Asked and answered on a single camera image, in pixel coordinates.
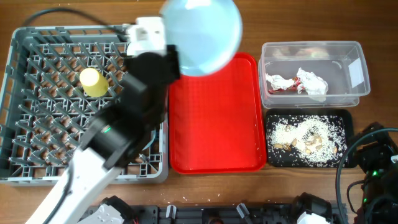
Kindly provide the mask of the yellow-green plastic cup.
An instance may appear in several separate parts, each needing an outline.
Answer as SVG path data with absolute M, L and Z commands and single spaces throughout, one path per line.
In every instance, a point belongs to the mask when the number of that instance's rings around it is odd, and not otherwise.
M 88 96 L 104 96 L 109 88 L 109 83 L 105 77 L 94 68 L 85 68 L 81 71 L 80 83 Z

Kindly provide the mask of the light blue plate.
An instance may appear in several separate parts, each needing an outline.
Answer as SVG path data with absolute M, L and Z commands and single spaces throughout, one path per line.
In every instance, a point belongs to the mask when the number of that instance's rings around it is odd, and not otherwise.
M 176 45 L 182 74 L 202 77 L 226 66 L 238 51 L 243 22 L 233 0 L 171 0 L 160 10 L 166 42 Z

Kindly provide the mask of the white napkin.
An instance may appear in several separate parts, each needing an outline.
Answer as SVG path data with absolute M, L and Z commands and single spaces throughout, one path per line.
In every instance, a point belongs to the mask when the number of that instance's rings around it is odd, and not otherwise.
M 326 100 L 328 84 L 324 79 L 316 76 L 313 72 L 306 72 L 302 68 L 298 69 L 297 78 L 299 79 L 298 94 L 306 91 L 309 97 L 315 101 L 324 102 Z

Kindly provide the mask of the light blue bowl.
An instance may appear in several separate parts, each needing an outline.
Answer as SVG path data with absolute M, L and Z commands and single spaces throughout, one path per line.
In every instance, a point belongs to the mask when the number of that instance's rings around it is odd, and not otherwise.
M 149 142 L 147 143 L 147 145 L 142 149 L 143 151 L 151 147 L 151 145 L 152 145 L 152 144 L 154 143 L 154 141 L 155 141 L 156 134 L 157 134 L 156 129 L 154 129 L 154 130 L 151 131 L 151 133 L 150 133 L 150 141 L 149 141 Z

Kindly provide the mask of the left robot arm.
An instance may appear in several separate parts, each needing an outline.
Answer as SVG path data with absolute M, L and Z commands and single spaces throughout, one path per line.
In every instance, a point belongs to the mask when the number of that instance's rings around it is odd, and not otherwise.
M 139 17 L 126 34 L 120 101 L 91 118 L 68 168 L 28 223 L 77 223 L 164 122 L 168 87 L 180 76 L 176 46 L 166 44 L 161 17 Z

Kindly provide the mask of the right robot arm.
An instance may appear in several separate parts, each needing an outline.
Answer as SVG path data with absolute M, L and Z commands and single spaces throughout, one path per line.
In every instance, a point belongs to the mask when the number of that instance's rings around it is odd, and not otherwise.
M 371 134 L 382 128 L 381 124 L 372 123 L 350 139 L 353 144 L 363 138 L 357 144 L 353 159 L 365 177 L 347 188 L 351 190 L 360 185 L 363 191 L 363 202 L 355 211 L 355 223 L 397 223 L 397 144 L 388 132 Z

